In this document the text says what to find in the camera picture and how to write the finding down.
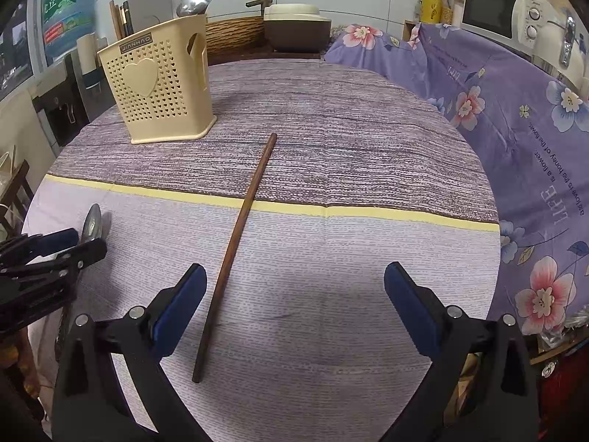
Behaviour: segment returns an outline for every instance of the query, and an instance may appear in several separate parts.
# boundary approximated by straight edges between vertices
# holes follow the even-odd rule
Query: wooden chair
[[[5,228],[8,237],[14,237],[18,235],[16,228],[12,227],[6,219],[6,213],[8,212],[6,207],[14,207],[20,214],[20,217],[24,220],[27,216],[27,211],[22,201],[18,198],[18,192],[21,188],[24,189],[27,197],[32,201],[33,191],[31,186],[27,182],[27,173],[29,172],[29,164],[26,160],[19,165],[17,170],[14,172],[10,182],[4,187],[2,194],[0,194],[0,224]]]

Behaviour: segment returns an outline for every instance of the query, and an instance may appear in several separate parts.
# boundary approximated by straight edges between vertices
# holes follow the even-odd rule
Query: microwave
[[[547,0],[464,0],[460,28],[532,56],[539,30],[556,18]]]

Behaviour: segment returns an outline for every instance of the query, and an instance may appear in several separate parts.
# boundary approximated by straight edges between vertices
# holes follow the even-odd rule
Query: yellow plastic basket
[[[131,142],[197,140],[213,115],[204,15],[166,21],[98,55]]]

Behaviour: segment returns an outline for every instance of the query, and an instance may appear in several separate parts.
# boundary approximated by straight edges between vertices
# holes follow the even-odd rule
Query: round table
[[[100,204],[108,255],[85,270],[75,304],[96,320],[148,304],[193,262],[205,267],[207,294],[161,365],[214,441],[376,441],[429,367],[385,294],[385,267],[400,261],[445,305],[487,314],[500,237],[481,164],[435,107],[375,73],[317,60],[209,72],[219,119],[205,138],[131,145],[109,110],[64,149],[25,230],[81,229]],[[195,385],[214,283],[271,132],[278,143]],[[49,379],[57,316],[31,330]],[[151,426],[115,362],[137,421]]]

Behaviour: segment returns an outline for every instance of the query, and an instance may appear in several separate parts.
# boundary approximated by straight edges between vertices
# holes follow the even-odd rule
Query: microwave knob
[[[535,40],[536,36],[538,36],[538,30],[536,29],[535,26],[528,26],[525,33],[526,33],[526,35],[528,35],[528,38],[531,40]]]
[[[540,20],[540,12],[537,10],[537,8],[532,8],[529,11],[529,17],[532,18],[532,20]]]

